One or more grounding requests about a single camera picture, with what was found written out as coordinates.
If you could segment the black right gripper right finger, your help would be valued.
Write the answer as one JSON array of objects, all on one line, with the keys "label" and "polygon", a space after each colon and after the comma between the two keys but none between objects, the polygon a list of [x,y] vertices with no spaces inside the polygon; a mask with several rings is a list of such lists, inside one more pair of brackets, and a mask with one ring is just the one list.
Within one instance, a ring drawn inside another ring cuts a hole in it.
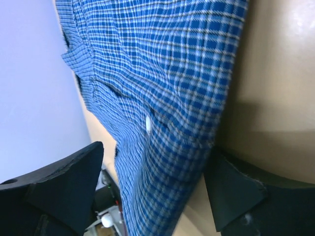
[{"label": "black right gripper right finger", "polygon": [[265,171],[214,147],[204,180],[223,236],[313,236],[315,186]]}]

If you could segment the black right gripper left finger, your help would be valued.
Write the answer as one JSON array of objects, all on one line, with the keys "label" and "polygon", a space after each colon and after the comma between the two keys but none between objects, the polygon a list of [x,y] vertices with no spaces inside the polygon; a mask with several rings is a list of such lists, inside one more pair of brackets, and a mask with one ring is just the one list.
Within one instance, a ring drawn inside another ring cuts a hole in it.
[{"label": "black right gripper left finger", "polygon": [[82,236],[103,159],[102,142],[0,185],[2,236]]}]

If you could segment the blue plaid long sleeve shirt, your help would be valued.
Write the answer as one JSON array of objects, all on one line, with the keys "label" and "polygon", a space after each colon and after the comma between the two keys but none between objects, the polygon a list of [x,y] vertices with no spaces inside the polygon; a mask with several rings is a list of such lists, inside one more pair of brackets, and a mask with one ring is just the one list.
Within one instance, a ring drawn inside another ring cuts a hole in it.
[{"label": "blue plaid long sleeve shirt", "polygon": [[170,236],[224,110],[247,0],[58,0],[62,58],[116,141],[131,236]]}]

